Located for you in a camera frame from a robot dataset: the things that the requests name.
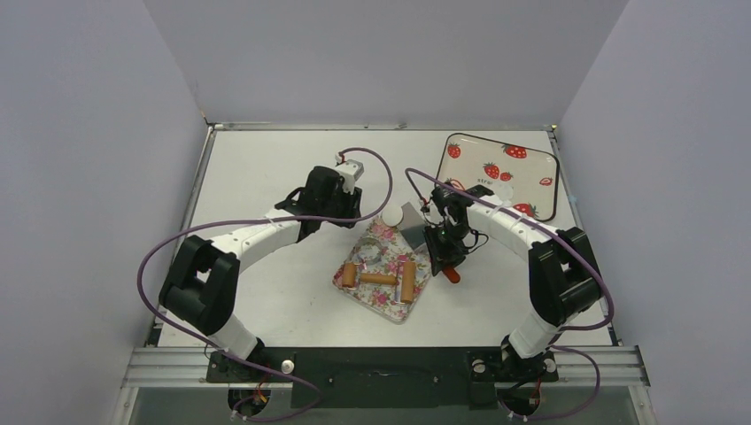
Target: wooden handle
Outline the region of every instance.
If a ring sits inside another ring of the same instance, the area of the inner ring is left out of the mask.
[[[354,276],[357,274],[357,265],[354,263],[345,263],[345,269],[342,273],[342,287],[354,288]]]
[[[417,264],[407,261],[402,267],[401,275],[401,302],[412,304],[414,302],[414,278],[417,275]]]
[[[360,282],[396,286],[397,276],[391,276],[389,274],[361,273]]]

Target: floral cutting board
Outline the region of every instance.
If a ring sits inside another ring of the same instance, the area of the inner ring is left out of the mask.
[[[381,261],[368,267],[367,273],[397,274],[400,259],[403,261],[411,260],[417,264],[417,276],[414,278],[414,302],[411,305],[397,302],[399,301],[399,286],[394,288],[387,285],[361,283],[354,290],[342,288],[344,263],[352,261],[354,248],[334,274],[334,286],[347,297],[351,297],[374,312],[382,314],[390,321],[401,323],[406,320],[412,307],[417,304],[420,294],[430,279],[430,257],[427,252],[414,253],[399,231],[383,224],[380,218],[375,218],[370,222],[368,229],[362,234],[360,240],[367,237],[377,239],[383,247]]]
[[[459,189],[482,184],[539,221],[555,216],[558,158],[547,152],[457,133],[446,140],[438,179]]]

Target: strawberry illustration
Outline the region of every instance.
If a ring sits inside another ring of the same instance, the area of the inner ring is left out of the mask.
[[[525,213],[532,217],[533,219],[536,219],[538,217],[538,210],[535,205],[532,204],[516,204],[514,205],[514,209],[516,211],[519,211],[521,213]]]
[[[492,179],[497,179],[500,175],[500,170],[498,169],[498,166],[493,164],[492,162],[489,162],[483,166],[483,169],[485,170],[485,173],[488,174],[488,177]]]
[[[461,148],[457,143],[449,143],[446,151],[451,158],[458,158],[461,155]]]
[[[527,150],[521,146],[503,145],[503,151],[511,158],[527,158]]]

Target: wall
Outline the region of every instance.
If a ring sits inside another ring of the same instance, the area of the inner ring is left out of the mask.
[[[557,123],[626,0],[144,0],[211,121]]]
[[[661,423],[748,423],[751,4],[631,0],[560,125]]]
[[[140,1],[7,3],[0,417],[107,423],[150,319],[139,258],[179,226],[205,124]]]

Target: tabletop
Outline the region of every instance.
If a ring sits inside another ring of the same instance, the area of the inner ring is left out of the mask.
[[[219,131],[192,224],[261,217],[293,189],[304,186],[314,166],[333,167],[336,152],[351,146],[367,147],[383,155],[394,176],[392,202],[417,205],[404,169],[411,166],[435,175],[446,138],[458,132],[552,152],[544,131]],[[366,171],[358,181],[365,215],[383,202],[386,173],[368,154],[353,152],[348,158],[365,165]],[[429,182],[417,184],[423,193],[430,192]],[[557,213],[548,224],[575,226],[562,184]],[[451,284],[441,274],[435,276],[406,321],[396,324],[386,320],[331,284],[332,275],[366,226],[359,223],[346,229],[324,223],[301,243],[248,268],[237,285],[237,318],[268,346],[489,346],[498,345],[530,311],[526,261],[490,241],[458,267],[460,283]],[[212,228],[198,234],[207,238],[231,229]],[[579,314],[573,324],[602,319],[602,309],[595,304]],[[608,331],[601,328],[567,332],[558,344],[612,343]],[[162,329],[159,339],[159,346],[198,345],[203,346],[169,326]]]

